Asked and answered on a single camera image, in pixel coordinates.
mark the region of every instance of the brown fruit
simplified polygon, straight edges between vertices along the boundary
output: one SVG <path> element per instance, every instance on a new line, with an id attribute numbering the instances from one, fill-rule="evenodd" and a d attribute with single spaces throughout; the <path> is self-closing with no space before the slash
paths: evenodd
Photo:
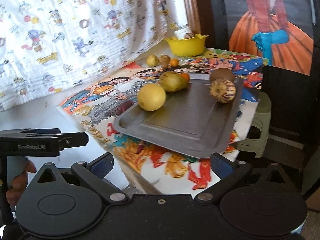
<path id="1" fill-rule="evenodd" d="M 195 35 L 194 35 L 193 33 L 186 33 L 186 34 L 184 35 L 184 38 L 185 38 L 185 39 L 190 39 L 190 38 L 193 38 L 193 37 L 195 37 Z"/>
<path id="2" fill-rule="evenodd" d="M 218 68 L 210 74 L 210 81 L 211 82 L 216 79 L 220 79 L 220 78 L 230 80 L 231 82 L 235 81 L 235 75 L 228 68 Z"/>
<path id="3" fill-rule="evenodd" d="M 169 67 L 169 62 L 171 58 L 168 55 L 161 55 L 159 57 L 159 63 L 161 64 L 162 69 L 167 69 Z"/>

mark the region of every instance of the striped melon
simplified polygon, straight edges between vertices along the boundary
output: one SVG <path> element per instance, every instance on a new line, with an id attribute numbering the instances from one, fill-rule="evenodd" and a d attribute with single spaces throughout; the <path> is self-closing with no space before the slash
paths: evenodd
<path id="1" fill-rule="evenodd" d="M 226 79 L 216 79 L 209 87 L 210 95 L 220 103 L 230 102 L 236 96 L 235 85 Z"/>

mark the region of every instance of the baking tray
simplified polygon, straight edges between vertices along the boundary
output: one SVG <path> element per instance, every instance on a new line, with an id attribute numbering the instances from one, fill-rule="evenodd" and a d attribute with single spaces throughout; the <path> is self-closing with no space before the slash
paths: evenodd
<path id="1" fill-rule="evenodd" d="M 190 73 L 188 89 L 167 93 L 165 104 L 153 112 L 133 105 L 115 119 L 114 129 L 199 159 L 223 152 L 230 141 L 244 82 L 236 77 L 235 99 L 220 104 L 209 94 L 209 76 Z"/>

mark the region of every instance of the finger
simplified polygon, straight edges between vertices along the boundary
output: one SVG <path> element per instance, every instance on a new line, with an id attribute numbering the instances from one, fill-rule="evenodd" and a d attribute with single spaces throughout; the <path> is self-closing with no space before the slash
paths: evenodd
<path id="1" fill-rule="evenodd" d="M 24 190 L 28 185 L 28 174 L 24 171 L 12 181 L 12 188 L 16 190 Z"/>
<path id="2" fill-rule="evenodd" d="M 28 161 L 27 166 L 24 168 L 24 170 L 31 173 L 37 172 L 37 169 L 32 161 Z"/>
<path id="3" fill-rule="evenodd" d="M 18 191 L 15 189 L 10 189 L 7 191 L 6 196 L 8 199 L 8 203 L 10 205 L 17 205 L 19 199 L 21 198 L 24 191 Z"/>

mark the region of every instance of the plastic stool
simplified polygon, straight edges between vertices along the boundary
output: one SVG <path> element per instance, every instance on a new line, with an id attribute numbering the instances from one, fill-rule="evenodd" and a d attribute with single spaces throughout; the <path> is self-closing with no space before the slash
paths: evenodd
<path id="1" fill-rule="evenodd" d="M 256 158 L 261 158 L 267 144 L 269 135 L 269 125 L 271 118 L 271 101 L 266 93 L 260 92 L 259 103 L 252 120 L 251 127 L 254 126 L 260 130 L 260 138 L 248 138 L 238 142 L 237 150 L 245 152 L 255 152 Z"/>

